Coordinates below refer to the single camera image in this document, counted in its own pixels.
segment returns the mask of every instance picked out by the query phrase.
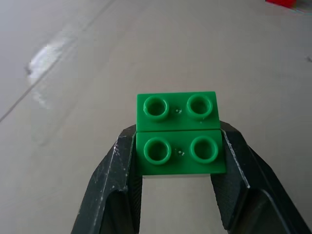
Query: lego brick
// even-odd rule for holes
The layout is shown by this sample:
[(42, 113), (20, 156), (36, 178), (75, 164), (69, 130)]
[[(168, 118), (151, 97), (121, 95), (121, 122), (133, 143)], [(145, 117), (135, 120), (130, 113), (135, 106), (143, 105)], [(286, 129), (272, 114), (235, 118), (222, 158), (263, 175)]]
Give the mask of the lego brick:
[(137, 132), (210, 129), (220, 129), (215, 92), (137, 96)]
[(136, 134), (138, 175), (225, 173), (220, 130)]

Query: green lego plate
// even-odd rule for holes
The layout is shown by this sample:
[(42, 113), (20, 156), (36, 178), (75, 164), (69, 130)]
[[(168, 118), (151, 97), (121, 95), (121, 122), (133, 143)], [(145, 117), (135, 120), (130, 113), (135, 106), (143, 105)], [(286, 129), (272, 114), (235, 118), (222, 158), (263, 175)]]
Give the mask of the green lego plate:
[(140, 176), (225, 173), (220, 130), (136, 134)]
[(138, 94), (137, 132), (220, 129), (215, 92)]

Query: red object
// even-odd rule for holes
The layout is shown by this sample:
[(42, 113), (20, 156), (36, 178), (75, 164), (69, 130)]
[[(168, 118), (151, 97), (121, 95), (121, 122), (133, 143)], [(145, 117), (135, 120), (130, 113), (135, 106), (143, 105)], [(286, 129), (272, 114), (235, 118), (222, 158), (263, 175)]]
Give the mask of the red object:
[(266, 1), (280, 6), (285, 6), (287, 8), (292, 8), (296, 4), (296, 0), (266, 0)]

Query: lego stud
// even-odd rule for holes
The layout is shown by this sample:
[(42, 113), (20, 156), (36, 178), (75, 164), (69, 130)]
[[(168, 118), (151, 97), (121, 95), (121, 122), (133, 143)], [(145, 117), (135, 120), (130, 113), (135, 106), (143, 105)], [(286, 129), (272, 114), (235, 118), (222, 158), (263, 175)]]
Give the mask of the lego stud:
[(169, 103), (165, 99), (151, 96), (143, 105), (145, 115), (152, 121), (162, 121), (169, 114)]
[(210, 99), (203, 94), (192, 95), (186, 103), (186, 111), (190, 118), (194, 120), (204, 120), (213, 110)]
[(217, 143), (208, 136), (196, 137), (190, 146), (191, 157), (202, 164), (213, 162), (218, 156), (218, 152)]
[(153, 165), (165, 164), (171, 156), (171, 146), (162, 137), (149, 139), (144, 146), (144, 156)]

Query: tile floor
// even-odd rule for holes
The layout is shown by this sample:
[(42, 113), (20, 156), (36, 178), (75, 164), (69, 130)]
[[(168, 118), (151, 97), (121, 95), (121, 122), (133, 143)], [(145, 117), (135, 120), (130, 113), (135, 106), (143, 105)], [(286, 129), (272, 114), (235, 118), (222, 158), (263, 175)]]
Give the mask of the tile floor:
[[(0, 122), (1, 233), (70, 233), (136, 94), (200, 90), (312, 228), (312, 16), (263, 0), (32, 1), (1, 8), (1, 116), (19, 100)], [(31, 81), (27, 63), (62, 29)], [(146, 179), (142, 201), (142, 234), (226, 233), (209, 178)]]

